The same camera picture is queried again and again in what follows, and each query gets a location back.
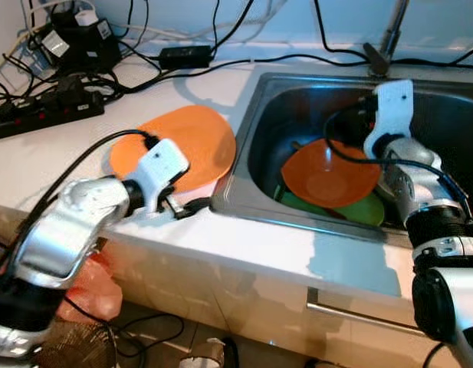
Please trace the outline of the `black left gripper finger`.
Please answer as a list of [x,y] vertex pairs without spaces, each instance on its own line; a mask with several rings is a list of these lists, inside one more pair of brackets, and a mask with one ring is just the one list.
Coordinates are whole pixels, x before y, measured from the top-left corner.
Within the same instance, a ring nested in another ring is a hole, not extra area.
[[192,199],[183,206],[174,210],[174,218],[176,219],[187,219],[194,216],[203,209],[208,209],[212,205],[211,197],[202,197],[201,199]]

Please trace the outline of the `orange bowl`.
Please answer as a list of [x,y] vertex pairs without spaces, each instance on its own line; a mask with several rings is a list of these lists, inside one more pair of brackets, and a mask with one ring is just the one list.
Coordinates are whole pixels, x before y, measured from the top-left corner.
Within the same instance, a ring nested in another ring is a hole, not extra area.
[[281,167],[281,178],[290,192],[307,203],[337,209],[365,199],[379,183],[381,169],[353,163],[335,154],[365,158],[359,149],[338,141],[328,146],[321,138],[297,149]]

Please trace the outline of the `green plate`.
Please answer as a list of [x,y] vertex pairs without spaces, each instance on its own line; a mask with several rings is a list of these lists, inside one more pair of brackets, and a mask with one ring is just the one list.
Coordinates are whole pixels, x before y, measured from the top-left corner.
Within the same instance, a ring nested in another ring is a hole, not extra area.
[[323,208],[314,205],[303,199],[299,199],[298,196],[282,185],[276,187],[272,193],[272,197],[279,203],[296,210],[319,216],[344,219],[353,223],[381,225],[386,218],[386,208],[384,208],[381,199],[376,194],[369,194],[360,201],[341,208]]

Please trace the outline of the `white kitchen base cabinet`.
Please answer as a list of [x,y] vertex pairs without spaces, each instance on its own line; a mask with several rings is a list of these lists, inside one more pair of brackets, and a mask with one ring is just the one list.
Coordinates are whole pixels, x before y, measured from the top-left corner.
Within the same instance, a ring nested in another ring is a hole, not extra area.
[[435,343],[306,308],[412,326],[410,253],[383,243],[274,230],[199,235],[189,245],[111,235],[103,246],[124,297],[236,336],[348,368],[421,368]]

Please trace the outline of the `stainless steel sink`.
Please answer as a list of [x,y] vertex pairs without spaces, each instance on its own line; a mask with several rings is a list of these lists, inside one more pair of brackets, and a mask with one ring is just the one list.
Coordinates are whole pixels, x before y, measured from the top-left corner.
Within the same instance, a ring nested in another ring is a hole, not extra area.
[[[439,154],[444,172],[468,194],[473,211],[473,71],[398,66],[389,76],[412,80],[412,133]],[[380,228],[296,210],[274,198],[293,145],[321,138],[331,113],[369,94],[377,84],[365,67],[258,67],[240,98],[246,110],[239,118],[238,154],[230,173],[215,187],[212,211],[359,241],[404,236],[395,214]]]

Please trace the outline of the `chrome faucet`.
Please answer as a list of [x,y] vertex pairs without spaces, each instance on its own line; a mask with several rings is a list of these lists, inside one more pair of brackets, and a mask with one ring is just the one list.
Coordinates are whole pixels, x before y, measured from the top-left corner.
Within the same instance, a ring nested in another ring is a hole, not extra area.
[[409,7],[410,0],[396,0],[393,15],[381,38],[379,48],[374,47],[369,42],[363,43],[363,52],[369,60],[368,74],[374,78],[384,78],[388,76],[388,71],[393,62],[393,55],[401,35],[401,25]]

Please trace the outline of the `black power adapter brick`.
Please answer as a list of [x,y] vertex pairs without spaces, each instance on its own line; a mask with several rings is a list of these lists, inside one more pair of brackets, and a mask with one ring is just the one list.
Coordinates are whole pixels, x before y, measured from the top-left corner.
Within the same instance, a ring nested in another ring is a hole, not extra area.
[[163,70],[205,69],[214,60],[209,45],[166,47],[155,58]]

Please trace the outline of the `black power strip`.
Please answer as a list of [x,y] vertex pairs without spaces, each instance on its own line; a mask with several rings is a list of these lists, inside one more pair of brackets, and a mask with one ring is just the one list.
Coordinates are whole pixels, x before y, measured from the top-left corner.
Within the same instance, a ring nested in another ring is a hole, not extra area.
[[103,115],[104,104],[99,92],[87,92],[83,103],[71,105],[71,107],[58,107],[50,110],[40,107],[37,110],[18,107],[1,113],[0,109],[0,140],[18,134],[36,132],[46,127],[55,127],[65,123],[75,122]]

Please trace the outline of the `black box with white labels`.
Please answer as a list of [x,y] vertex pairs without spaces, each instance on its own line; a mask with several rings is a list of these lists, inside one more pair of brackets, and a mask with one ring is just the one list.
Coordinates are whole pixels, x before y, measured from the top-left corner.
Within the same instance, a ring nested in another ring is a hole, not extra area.
[[44,6],[48,20],[31,32],[29,46],[56,71],[110,71],[121,60],[120,39],[93,9],[74,2]]

